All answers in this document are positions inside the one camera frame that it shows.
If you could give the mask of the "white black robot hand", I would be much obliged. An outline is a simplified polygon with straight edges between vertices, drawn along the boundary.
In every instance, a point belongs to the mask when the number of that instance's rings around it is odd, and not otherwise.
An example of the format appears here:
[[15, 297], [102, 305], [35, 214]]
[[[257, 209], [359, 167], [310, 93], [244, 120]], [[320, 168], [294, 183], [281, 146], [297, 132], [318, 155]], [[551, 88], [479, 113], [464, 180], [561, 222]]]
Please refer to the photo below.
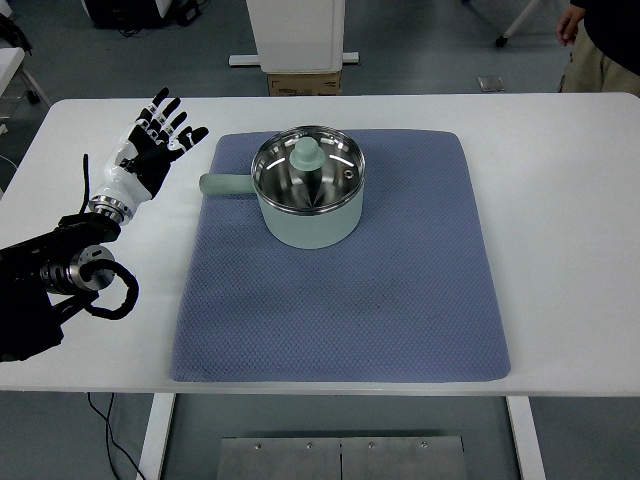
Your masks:
[[162, 88], [128, 125], [105, 166], [105, 180], [92, 194], [94, 211], [119, 205], [131, 213], [159, 192], [173, 162], [207, 135], [205, 127], [185, 124], [181, 100]]

